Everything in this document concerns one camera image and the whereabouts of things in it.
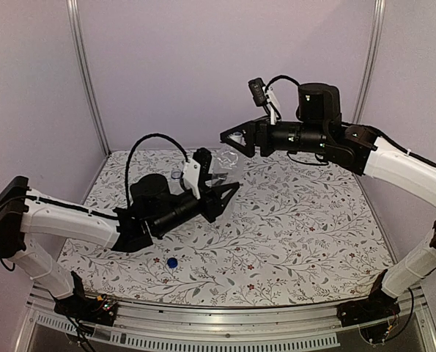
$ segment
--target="electrical wire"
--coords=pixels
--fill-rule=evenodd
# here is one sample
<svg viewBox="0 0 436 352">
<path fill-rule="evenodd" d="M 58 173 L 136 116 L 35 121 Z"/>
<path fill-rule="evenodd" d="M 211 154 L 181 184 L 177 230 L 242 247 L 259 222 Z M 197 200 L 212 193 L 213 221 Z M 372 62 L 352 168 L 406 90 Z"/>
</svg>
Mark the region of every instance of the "electrical wire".
<svg viewBox="0 0 436 352">
<path fill-rule="evenodd" d="M 270 89 L 270 86 L 273 84 L 273 83 L 275 83 L 276 81 L 279 81 L 280 79 L 286 79 L 287 81 L 290 81 L 290 82 L 292 82 L 292 83 L 294 83 L 296 86 L 300 86 L 300 84 L 299 84 L 299 82 L 298 81 L 296 81 L 294 78 L 292 78 L 292 77 L 289 77 L 289 76 L 286 76 L 286 75 L 279 75 L 279 76 L 276 76 L 276 77 L 273 77 L 272 79 L 270 79 L 270 81 L 268 82 L 268 84 L 265 86 L 265 94 L 268 92 L 268 90 Z M 279 112 L 279 110 L 275 107 L 275 105 L 270 101 L 269 103 L 268 103 L 268 105 L 270 105 L 272 108 L 273 108 L 273 110 L 275 110 L 275 113 L 276 113 L 276 115 L 278 116 L 278 119 L 279 120 L 282 120 L 282 118 L 281 118 L 281 113 Z"/>
<path fill-rule="evenodd" d="M 296 159 L 291 158 L 291 155 L 296 155 L 296 154 L 298 154 L 298 152 L 296 152 L 296 153 L 286 152 L 287 157 L 291 161 L 294 161 L 295 163 L 298 163 L 298 164 L 308 165 L 308 166 L 327 166 L 328 165 L 327 161 L 323 161 L 323 160 L 319 159 L 317 156 L 316 156 L 316 159 L 317 159 L 317 161 L 319 161 L 319 163 L 309 163 L 306 161 L 300 161 L 300 160 L 296 160 Z"/>
<path fill-rule="evenodd" d="M 270 105 L 273 110 L 275 110 L 276 116 L 278 116 L 278 120 L 281 120 L 281 113 L 279 112 L 279 110 L 276 108 L 275 104 L 273 104 L 273 102 L 269 102 L 268 105 Z"/>
<path fill-rule="evenodd" d="M 399 325 L 399 315 L 395 313 L 395 311 L 392 309 L 393 313 L 393 323 L 391 324 L 392 329 L 395 329 Z"/>
<path fill-rule="evenodd" d="M 270 81 L 268 82 L 268 84 L 265 86 L 265 93 L 268 92 L 270 86 L 275 83 L 276 81 L 279 81 L 280 79 L 285 79 L 287 81 L 292 82 L 293 84 L 295 84 L 296 86 L 300 86 L 300 83 L 298 81 L 296 81 L 294 78 L 286 76 L 286 75 L 279 75 L 276 77 L 273 77 L 272 79 L 270 79 Z"/>
<path fill-rule="evenodd" d="M 266 113 L 267 115 L 270 114 L 270 110 L 268 109 L 268 106 L 264 105 L 262 108 L 265 110 L 265 113 Z"/>
<path fill-rule="evenodd" d="M 341 123 L 344 126 L 353 126 L 352 123 L 349 122 L 342 122 Z M 366 127 L 366 128 L 370 128 L 372 129 L 378 136 L 383 137 L 387 142 L 389 142 L 390 144 L 392 144 L 395 148 L 397 148 L 398 150 L 402 151 L 403 153 L 408 154 L 409 156 L 411 156 L 412 158 L 415 158 L 423 163 L 425 163 L 426 165 L 429 165 L 431 167 L 434 167 L 436 169 L 436 163 L 434 161 L 430 161 L 429 159 L 416 154 L 416 153 L 412 153 L 410 152 L 408 149 L 402 147 L 400 144 L 398 144 L 397 142 L 395 142 L 392 138 L 390 138 L 389 136 L 387 136 L 387 134 L 385 134 L 384 132 L 382 132 L 379 128 L 376 127 L 372 127 L 369 125 L 357 125 L 357 126 L 361 126 L 361 127 Z"/>
<path fill-rule="evenodd" d="M 49 204 L 49 205 L 55 205 L 57 207 L 65 208 L 65 209 L 71 209 L 71 210 L 77 210 L 81 211 L 82 213 L 91 214 L 93 216 L 98 216 L 99 218 L 109 219 L 109 220 L 118 220 L 118 216 L 113 216 L 109 214 L 102 213 L 97 210 L 90 210 L 88 208 L 82 207 L 80 205 L 76 204 L 69 204 L 69 203 L 63 203 L 55 199 L 45 198 L 45 197 L 38 197 L 36 199 L 38 202 Z"/>
<path fill-rule="evenodd" d="M 325 135 L 327 136 L 327 139 L 330 142 L 330 144 L 338 145 L 336 140 L 333 138 L 332 133 L 330 132 L 330 122 L 332 121 L 333 120 L 324 120 L 322 122 L 322 129 L 323 129 L 323 133 L 325 133 Z"/>
<path fill-rule="evenodd" d="M 15 264 L 12 264 L 12 268 L 10 268 L 9 266 L 6 265 L 6 263 L 3 261 L 3 258 L 0 258 L 0 262 L 1 264 L 4 266 L 4 268 L 8 271 L 13 272 L 15 270 Z"/>
<path fill-rule="evenodd" d="M 128 155 L 127 163 L 125 165 L 125 197 L 127 199 L 127 209 L 129 209 L 131 207 L 130 192 L 129 192 L 130 187 L 128 184 L 128 172 L 130 171 L 131 159 L 133 158 L 133 154 L 134 154 L 136 148 L 142 142 L 144 142 L 147 139 L 151 139 L 151 138 L 162 138 L 162 139 L 165 139 L 166 141 L 171 142 L 173 145 L 175 145 L 180 150 L 180 152 L 182 152 L 183 157 L 185 158 L 185 162 L 186 163 L 188 162 L 187 152 L 185 151 L 185 149 L 183 149 L 183 147 L 179 144 L 179 142 L 177 142 L 175 139 L 167 136 L 166 134 L 151 133 L 151 134 L 147 134 L 146 136 L 141 137 L 138 141 L 136 141 L 136 143 L 131 148 L 130 154 Z"/>
<path fill-rule="evenodd" d="M 385 339 L 386 342 L 391 341 L 393 339 L 396 339 L 398 336 L 400 336 L 400 334 L 405 331 L 405 329 L 408 326 L 408 323 L 411 321 L 411 318 L 413 317 L 413 310 L 415 309 L 415 295 L 413 295 L 413 291 L 411 290 L 411 288 L 408 288 L 408 290 L 410 291 L 410 296 L 411 296 L 411 308 L 410 308 L 410 314 L 408 315 L 408 319 L 405 322 L 405 324 L 403 325 L 403 327 L 399 330 L 399 332 L 397 332 L 395 335 L 393 335 L 392 337 L 387 337 L 387 339 Z"/>
<path fill-rule="evenodd" d="M 54 301 L 56 301 L 56 298 L 53 297 L 53 295 L 51 293 L 50 293 L 50 296 L 54 299 Z M 66 311 L 64 310 L 64 307 L 61 304 L 59 304 L 57 307 L 60 308 L 63 315 L 74 326 L 74 328 L 76 330 L 76 335 L 78 336 L 79 346 L 86 352 L 96 352 L 95 348 L 92 347 L 91 343 L 89 342 L 89 340 L 86 337 L 86 333 L 87 334 L 90 333 L 90 331 L 87 329 L 87 327 L 85 327 L 85 325 L 83 323 L 81 323 L 79 321 L 79 319 L 76 319 L 76 322 L 74 322 L 74 320 L 66 313 Z M 83 345 L 84 343 L 86 343 L 86 345 L 89 346 L 89 348 L 91 349 L 90 351 Z"/>
</svg>

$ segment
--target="black cable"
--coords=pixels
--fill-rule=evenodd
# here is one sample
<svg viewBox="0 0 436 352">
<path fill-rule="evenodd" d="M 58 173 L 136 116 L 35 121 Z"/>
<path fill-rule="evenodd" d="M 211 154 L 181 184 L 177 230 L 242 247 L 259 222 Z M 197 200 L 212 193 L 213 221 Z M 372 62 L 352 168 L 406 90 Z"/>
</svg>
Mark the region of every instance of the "black cable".
<svg viewBox="0 0 436 352">
<path fill-rule="evenodd" d="M 268 106 L 264 105 L 262 108 L 265 110 L 267 115 L 270 114 L 270 110 L 268 109 Z"/>
<path fill-rule="evenodd" d="M 136 150 L 136 148 L 145 140 L 147 139 L 151 139 L 151 138 L 162 138 L 165 139 L 166 141 L 171 142 L 173 145 L 175 145 L 177 148 L 179 148 L 180 152 L 182 152 L 184 158 L 185 158 L 185 162 L 188 162 L 188 157 L 187 157 L 187 152 L 185 151 L 185 149 L 183 149 L 183 147 L 179 144 L 179 142 L 177 142 L 175 139 L 162 134 L 162 133 L 151 133 L 151 134 L 147 134 L 146 136 L 141 137 L 138 141 L 136 141 L 136 143 L 133 145 L 133 147 L 131 148 L 130 154 L 128 155 L 128 159 L 127 159 L 127 163 L 125 165 L 125 196 L 127 199 L 127 208 L 129 209 L 131 206 L 131 202 L 130 202 L 130 192 L 129 192 L 129 185 L 128 185 L 128 172 L 130 171 L 130 162 L 131 159 L 133 158 L 133 154 Z"/>
<path fill-rule="evenodd" d="M 328 141 L 332 145 L 337 145 L 338 143 L 336 143 L 336 140 L 333 138 L 332 133 L 330 132 L 330 122 L 332 122 L 332 120 L 324 120 L 323 121 L 323 123 L 322 123 L 323 133 L 325 133 Z"/>
<path fill-rule="evenodd" d="M 276 106 L 271 101 L 268 103 L 268 105 L 270 105 L 273 108 L 273 110 L 275 110 L 275 113 L 278 116 L 278 119 L 281 120 L 281 114 L 278 111 L 278 109 L 276 108 Z"/>
<path fill-rule="evenodd" d="M 391 341 L 393 339 L 396 339 L 403 331 L 405 331 L 405 329 L 408 326 L 408 323 L 410 322 L 412 316 L 413 316 L 413 310 L 415 309 L 415 296 L 413 295 L 413 291 L 411 290 L 411 288 L 408 288 L 408 290 L 410 291 L 410 296 L 411 296 L 411 308 L 410 308 L 410 315 L 408 315 L 408 319 L 406 321 L 406 323 L 403 325 L 403 327 L 400 329 L 399 332 L 397 332 L 395 335 L 393 335 L 391 338 L 388 338 L 385 340 L 387 341 Z"/>
<path fill-rule="evenodd" d="M 297 152 L 296 153 L 286 152 L 287 157 L 290 160 L 292 160 L 292 161 L 294 161 L 295 163 L 298 163 L 298 164 L 309 165 L 309 166 L 327 166 L 328 165 L 327 161 L 321 161 L 317 156 L 316 156 L 316 159 L 317 159 L 317 161 L 319 161 L 319 163 L 308 163 L 308 162 L 305 162 L 305 161 L 300 161 L 300 160 L 296 160 L 296 159 L 291 158 L 291 155 L 296 155 L 296 154 L 297 154 Z"/>
<path fill-rule="evenodd" d="M 344 126 L 353 126 L 352 123 L 349 122 L 342 122 L 341 123 Z M 405 154 L 408 154 L 409 156 L 411 156 L 412 158 L 415 158 L 423 163 L 425 163 L 426 165 L 429 165 L 431 167 L 434 167 L 436 169 L 436 163 L 434 161 L 430 161 L 429 159 L 416 154 L 416 153 L 412 153 L 412 152 L 408 152 L 408 149 L 402 147 L 400 144 L 398 144 L 397 142 L 395 142 L 392 138 L 390 138 L 389 136 L 387 136 L 384 132 L 382 132 L 379 128 L 376 127 L 372 127 L 372 126 L 368 126 L 368 125 L 359 125 L 362 127 L 366 127 L 366 128 L 371 128 L 378 136 L 383 137 L 387 142 L 389 142 L 390 144 L 392 144 L 395 148 L 397 148 L 398 150 L 402 151 Z"/>
<path fill-rule="evenodd" d="M 75 330 L 76 330 L 76 334 L 78 335 L 78 342 L 79 345 L 82 347 L 83 350 L 85 350 L 86 352 L 96 352 L 95 348 L 92 347 L 91 343 L 89 342 L 89 340 L 87 339 L 86 335 L 85 335 L 85 331 L 86 327 L 79 321 L 76 320 L 76 323 L 74 322 L 73 319 L 71 319 L 71 317 L 66 313 L 66 311 L 64 310 L 63 306 L 61 304 L 58 305 L 58 308 L 60 308 L 60 310 L 63 312 L 63 315 L 69 320 L 69 322 L 74 326 Z M 91 351 L 88 351 L 84 346 L 83 343 L 86 343 L 89 348 L 91 349 Z"/>
<path fill-rule="evenodd" d="M 45 204 L 56 205 L 57 207 L 61 207 L 61 208 L 81 211 L 82 213 L 87 213 L 87 214 L 90 213 L 91 215 L 98 216 L 99 218 L 104 218 L 104 219 L 109 219 L 109 220 L 118 220 L 118 216 L 104 214 L 104 213 L 97 211 L 97 210 L 90 210 L 90 209 L 87 209 L 87 208 L 82 207 L 80 205 L 63 203 L 63 202 L 60 202 L 58 200 L 44 198 L 44 197 L 39 197 L 37 199 L 37 201 L 41 202 L 41 203 L 45 203 Z"/>
<path fill-rule="evenodd" d="M 325 161 L 323 158 L 323 155 L 318 155 L 318 154 L 314 154 L 314 157 L 317 161 L 319 161 L 321 164 L 327 164 L 328 165 L 328 161 Z"/>
<path fill-rule="evenodd" d="M 13 272 L 15 270 L 15 264 L 12 264 L 12 268 L 10 268 L 9 266 L 6 265 L 6 263 L 4 262 L 3 258 L 0 258 L 0 262 L 1 264 L 4 266 L 4 268 L 8 271 Z"/>
<path fill-rule="evenodd" d="M 276 77 L 273 77 L 272 79 L 270 79 L 270 81 L 268 82 L 268 84 L 265 86 L 265 93 L 268 92 L 270 86 L 275 83 L 276 81 L 279 81 L 280 79 L 286 79 L 287 81 L 290 81 L 292 83 L 294 83 L 296 86 L 300 86 L 300 83 L 298 81 L 296 81 L 294 78 L 286 76 L 286 75 L 279 75 Z"/>
<path fill-rule="evenodd" d="M 180 174 L 179 184 L 183 191 L 187 191 L 187 187 L 185 187 L 185 183 L 183 182 L 183 172 Z"/>
</svg>

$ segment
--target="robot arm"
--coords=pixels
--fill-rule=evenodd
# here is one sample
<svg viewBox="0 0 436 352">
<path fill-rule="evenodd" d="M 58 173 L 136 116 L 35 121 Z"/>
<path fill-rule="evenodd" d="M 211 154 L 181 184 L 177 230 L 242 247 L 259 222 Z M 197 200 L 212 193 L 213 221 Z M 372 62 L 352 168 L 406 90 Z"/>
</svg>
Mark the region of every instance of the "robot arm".
<svg viewBox="0 0 436 352">
<path fill-rule="evenodd" d="M 185 165 L 184 184 L 191 189 L 174 195 L 167 179 L 142 177 L 131 187 L 128 209 L 96 209 L 61 201 L 29 188 L 16 177 L 0 193 L 0 259 L 21 267 L 48 289 L 55 312 L 75 319 L 112 325 L 117 304 L 105 296 L 87 298 L 81 278 L 61 267 L 34 239 L 42 233 L 96 243 L 117 252 L 136 252 L 168 231 L 201 214 L 209 222 L 225 210 L 239 183 L 209 187 L 211 153 L 204 148 Z"/>
<path fill-rule="evenodd" d="M 223 132 L 221 141 L 250 158 L 255 155 L 255 147 L 264 157 L 275 150 L 314 153 L 319 161 L 394 184 L 436 208 L 436 164 L 404 150 L 376 128 L 342 122 L 336 87 L 292 81 L 298 85 L 296 116 L 300 122 L 265 116 Z M 266 93 L 271 89 L 260 78 L 250 81 L 249 87 L 256 105 L 270 105 L 272 95 Z M 235 132 L 243 133 L 244 143 L 229 137 Z M 426 239 L 406 258 L 378 276 L 368 298 L 340 304 L 342 324 L 365 323 L 398 313 L 396 299 L 435 269 L 436 222 Z"/>
</svg>

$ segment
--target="floral tablecloth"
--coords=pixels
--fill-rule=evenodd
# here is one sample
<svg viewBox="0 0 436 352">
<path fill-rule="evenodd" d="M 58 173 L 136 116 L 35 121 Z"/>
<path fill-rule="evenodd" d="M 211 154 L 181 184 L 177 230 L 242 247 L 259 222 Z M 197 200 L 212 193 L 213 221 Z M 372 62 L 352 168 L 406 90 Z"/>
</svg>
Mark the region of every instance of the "floral tablecloth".
<svg viewBox="0 0 436 352">
<path fill-rule="evenodd" d="M 109 157 L 87 205 L 125 206 L 127 156 L 115 152 Z M 151 172 L 169 177 L 181 162 L 172 150 L 137 152 L 130 181 Z M 170 257 L 177 258 L 176 268 L 167 266 Z M 195 218 L 132 254 L 67 240 L 59 262 L 80 274 L 87 290 L 207 306 L 310 304 L 364 296 L 376 275 L 392 265 L 355 178 L 335 165 L 296 164 L 283 153 L 245 160 L 228 219 L 208 224 Z"/>
</svg>

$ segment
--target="purple wall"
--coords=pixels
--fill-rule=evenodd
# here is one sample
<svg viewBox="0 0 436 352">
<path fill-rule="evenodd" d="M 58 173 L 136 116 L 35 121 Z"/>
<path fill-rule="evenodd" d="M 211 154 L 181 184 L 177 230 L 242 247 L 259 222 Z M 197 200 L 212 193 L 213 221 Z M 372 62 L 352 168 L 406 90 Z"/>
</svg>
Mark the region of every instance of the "purple wall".
<svg viewBox="0 0 436 352">
<path fill-rule="evenodd" d="M 0 0 L 0 190 L 16 175 L 81 200 L 102 161 L 65 1 Z M 45 238 L 52 253 L 61 242 Z M 0 264 L 0 352 L 12 351 L 32 282 Z"/>
<path fill-rule="evenodd" d="M 114 150 L 151 132 L 186 147 L 216 146 L 221 131 L 262 116 L 247 81 L 280 73 L 337 85 L 345 119 L 352 119 L 373 1 L 86 0 L 79 6 Z M 284 119 L 294 119 L 297 90 L 275 87 Z"/>
<path fill-rule="evenodd" d="M 436 1 L 388 1 L 362 122 L 436 161 Z M 363 184 L 404 257 L 429 231 L 436 210 L 386 183 Z M 423 287 L 436 323 L 436 272 Z"/>
</svg>

